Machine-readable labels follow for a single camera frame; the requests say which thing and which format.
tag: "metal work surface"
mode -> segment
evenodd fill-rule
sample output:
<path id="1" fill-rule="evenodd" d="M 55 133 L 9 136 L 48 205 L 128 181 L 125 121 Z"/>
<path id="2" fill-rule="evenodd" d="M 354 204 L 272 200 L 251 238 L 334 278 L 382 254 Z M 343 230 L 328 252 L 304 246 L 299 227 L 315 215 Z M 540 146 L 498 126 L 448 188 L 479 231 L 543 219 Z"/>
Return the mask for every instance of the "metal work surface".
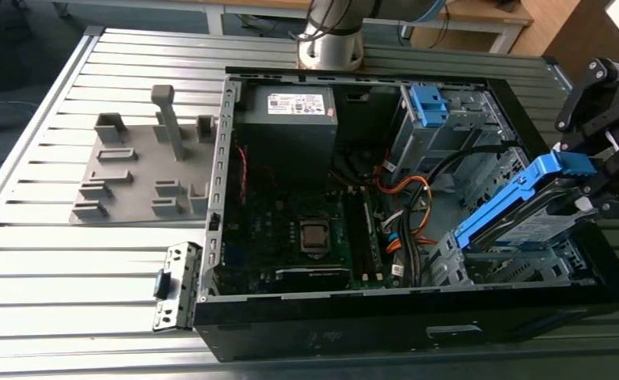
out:
<path id="1" fill-rule="evenodd" d="M 619 354 L 619 313 L 523 344 L 311 362 L 219 364 L 196 334 L 152 335 L 152 290 L 165 247 L 183 241 L 203 244 L 204 233 L 197 222 L 181 228 L 68 225 L 97 114 L 119 112 L 129 127 L 155 124 L 149 89 L 156 84 L 176 89 L 179 119 L 217 114 L 224 67 L 292 68 L 296 47 L 288 40 L 113 29 L 97 36 L 93 32 L 89 29 L 91 35 L 83 38 L 0 169 L 0 376 L 80 374 L 87 378 L 115 372 L 128 375 L 121 378 L 148 378 L 140 372 L 153 372 L 156 378 L 196 378 L 187 373 L 199 372 L 208 378 L 248 374 L 269 378 L 255 373 L 276 369 L 280 378 L 297 377 L 295 370 L 303 369 L 305 376 L 391 378 L 406 371 L 414 375 L 424 366 L 434 378 L 467 374 L 494 378 L 488 363 L 466 363 L 460 372 L 439 363 L 487 359 L 510 359 L 502 374 L 520 374 L 530 368 L 534 378 L 538 373 L 551 376 L 543 368 L 556 368 L 567 376 L 608 371 L 602 363 L 610 360 L 607 355 Z M 547 142 L 556 141 L 552 124 L 566 86 L 543 60 L 371 46 L 366 62 L 368 70 L 392 73 L 507 79 Z M 619 254 L 619 222 L 602 225 Z M 590 354 L 603 356 L 582 358 Z M 547 359 L 538 365 L 523 360 L 534 357 Z M 400 366 L 372 370 L 395 363 Z M 360 366 L 368 366 L 368 372 Z M 560 371 L 567 367 L 576 372 Z"/>

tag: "floor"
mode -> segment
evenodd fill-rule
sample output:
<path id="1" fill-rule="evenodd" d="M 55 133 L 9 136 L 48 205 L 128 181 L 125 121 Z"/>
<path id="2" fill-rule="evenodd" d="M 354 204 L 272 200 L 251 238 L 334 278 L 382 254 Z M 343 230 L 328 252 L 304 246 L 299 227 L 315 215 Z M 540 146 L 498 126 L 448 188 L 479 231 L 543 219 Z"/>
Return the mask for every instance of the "floor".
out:
<path id="1" fill-rule="evenodd" d="M 200 12 L 69 5 L 71 17 L 60 18 L 51 3 L 25 1 L 25 5 L 28 8 L 24 16 L 33 37 L 21 42 L 16 49 L 29 69 L 31 78 L 29 83 L 21 89 L 0 92 L 0 101 L 40 103 L 88 25 L 208 33 L 205 15 Z M 1 10 L 5 11 L 5 9 L 8 12 L 13 11 L 8 7 Z M 244 21 L 251 27 L 241 27 Z M 304 28 L 301 20 L 256 20 L 245 17 L 244 21 L 236 15 L 227 14 L 224 17 L 225 34 L 288 38 L 289 31 L 299 33 Z M 394 26 L 364 25 L 363 35 L 368 44 L 399 44 Z M 29 111 L 29 106 L 0 106 L 0 162 L 7 157 L 29 121 Z"/>

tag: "wooden table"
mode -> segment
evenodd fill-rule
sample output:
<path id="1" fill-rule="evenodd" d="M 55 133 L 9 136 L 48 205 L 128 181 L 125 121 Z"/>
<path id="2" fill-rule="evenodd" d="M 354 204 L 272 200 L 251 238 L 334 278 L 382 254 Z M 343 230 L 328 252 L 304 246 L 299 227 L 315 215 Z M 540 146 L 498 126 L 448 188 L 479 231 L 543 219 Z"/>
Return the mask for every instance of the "wooden table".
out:
<path id="1" fill-rule="evenodd" d="M 532 17 L 526 8 L 519 4 L 512 13 L 495 7 L 496 0 L 458 0 L 448 4 L 450 30 L 490 32 L 498 36 L 490 46 L 491 53 L 508 53 L 519 34 L 526 26 L 532 24 Z M 446 11 L 442 9 L 436 20 L 420 25 L 423 28 L 443 28 Z M 411 32 L 406 28 L 403 36 L 410 37 Z"/>
<path id="2" fill-rule="evenodd" d="M 448 5 L 451 12 L 450 29 L 472 32 L 492 32 L 499 36 L 492 48 L 494 53 L 507 53 L 520 34 L 520 30 L 532 19 L 524 10 L 507 13 L 495 8 L 490 12 L 487 3 L 495 5 L 495 0 L 459 0 Z M 305 18 L 311 0 L 67 0 L 55 3 L 59 14 L 64 12 L 64 4 L 77 3 L 100 6 L 129 6 L 167 10 L 193 10 L 205 13 L 211 35 L 223 35 L 223 14 L 251 14 L 256 16 L 276 16 Z M 444 26 L 444 14 L 430 22 L 402 22 L 396 20 L 366 19 L 367 23 L 402 25 L 404 36 L 410 35 L 410 27 L 424 26 L 440 29 Z"/>

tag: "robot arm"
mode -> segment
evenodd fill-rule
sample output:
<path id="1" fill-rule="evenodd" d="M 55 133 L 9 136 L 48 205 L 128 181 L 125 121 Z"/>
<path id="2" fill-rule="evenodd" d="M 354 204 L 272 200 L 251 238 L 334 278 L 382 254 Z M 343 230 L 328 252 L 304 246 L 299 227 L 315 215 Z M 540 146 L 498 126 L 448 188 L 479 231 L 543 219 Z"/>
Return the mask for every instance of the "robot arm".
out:
<path id="1" fill-rule="evenodd" d="M 363 63 L 364 18 L 427 21 L 446 0 L 314 0 L 297 37 L 297 63 L 315 70 L 356 70 Z"/>
<path id="2" fill-rule="evenodd" d="M 576 224 L 619 219 L 619 63 L 595 59 L 555 122 L 560 143 L 538 157 L 454 232 L 462 249 L 512 244 L 530 226 L 551 226 L 542 243 Z"/>

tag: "open computer tower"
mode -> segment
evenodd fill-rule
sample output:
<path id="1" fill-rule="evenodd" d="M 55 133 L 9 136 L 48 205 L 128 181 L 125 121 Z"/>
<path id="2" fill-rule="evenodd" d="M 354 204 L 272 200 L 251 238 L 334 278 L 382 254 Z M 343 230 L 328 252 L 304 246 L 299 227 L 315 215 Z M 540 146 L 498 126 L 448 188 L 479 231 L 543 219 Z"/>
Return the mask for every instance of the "open computer tower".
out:
<path id="1" fill-rule="evenodd" d="M 592 222 L 536 249 L 452 253 L 444 240 L 548 152 L 506 81 L 227 72 L 205 244 L 187 246 L 195 265 L 180 301 L 219 360 L 514 342 L 619 310 L 619 260 Z M 414 127 L 419 101 L 443 132 Z M 431 187 L 411 286 L 388 219 L 416 185 L 384 194 L 376 177 L 392 186 L 456 150 L 506 143 L 502 154 L 459 161 Z"/>

